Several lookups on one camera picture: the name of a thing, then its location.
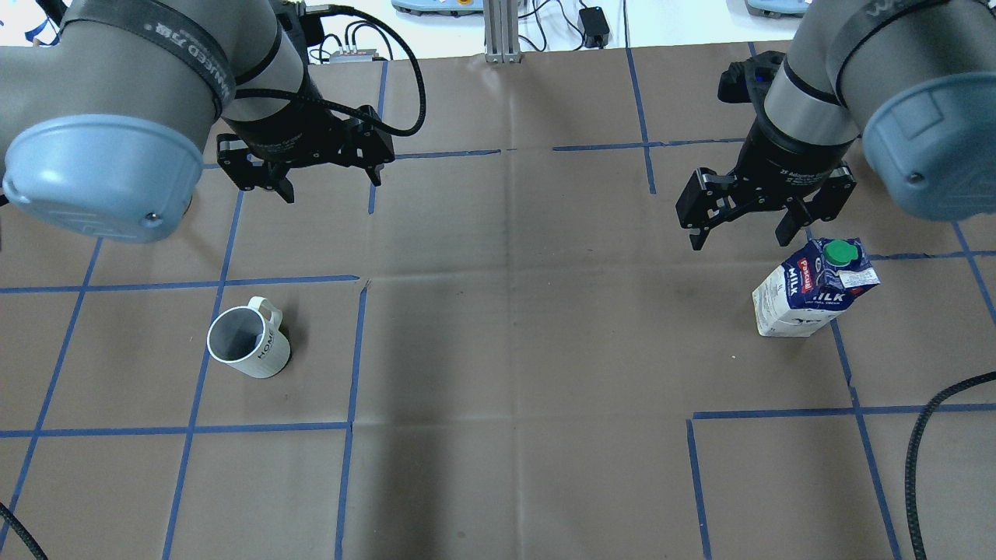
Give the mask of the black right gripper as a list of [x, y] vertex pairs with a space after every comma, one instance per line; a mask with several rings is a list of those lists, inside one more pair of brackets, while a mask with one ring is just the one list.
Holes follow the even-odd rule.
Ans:
[[850, 147], [800, 142], [754, 121], [730, 173], [700, 167], [677, 199], [677, 219], [689, 229], [691, 247], [701, 251], [709, 231], [751, 212], [786, 210], [775, 229], [779, 246], [812, 221], [836, 219], [854, 189], [843, 162]]

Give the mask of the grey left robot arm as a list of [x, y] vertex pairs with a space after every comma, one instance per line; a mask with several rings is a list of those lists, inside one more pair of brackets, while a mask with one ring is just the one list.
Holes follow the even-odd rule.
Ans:
[[152, 243], [179, 226], [217, 121], [238, 189], [294, 201], [292, 169], [337, 164], [380, 184], [394, 162], [369, 105], [308, 71], [306, 7], [281, 1], [75, 1], [59, 41], [2, 49], [2, 202], [86, 236]]

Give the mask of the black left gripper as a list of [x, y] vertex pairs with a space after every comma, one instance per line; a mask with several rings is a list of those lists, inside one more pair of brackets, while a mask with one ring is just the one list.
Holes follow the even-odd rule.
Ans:
[[216, 137], [216, 160], [236, 187], [264, 187], [285, 203], [295, 202], [291, 169], [338, 164], [366, 171], [374, 187], [383, 184], [385, 164], [395, 161], [394, 139], [381, 128], [371, 105], [340, 118], [319, 103], [291, 100], [258, 121], [227, 120], [231, 134]]

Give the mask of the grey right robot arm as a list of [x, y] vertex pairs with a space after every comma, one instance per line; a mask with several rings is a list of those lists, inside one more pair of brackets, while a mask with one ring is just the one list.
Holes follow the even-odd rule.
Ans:
[[677, 198], [700, 250], [721, 224], [781, 212], [788, 245], [856, 188], [861, 141], [892, 200], [917, 219], [993, 214], [995, 22], [985, 1], [815, 1], [786, 52], [734, 61], [717, 98], [755, 118], [726, 174], [700, 167]]

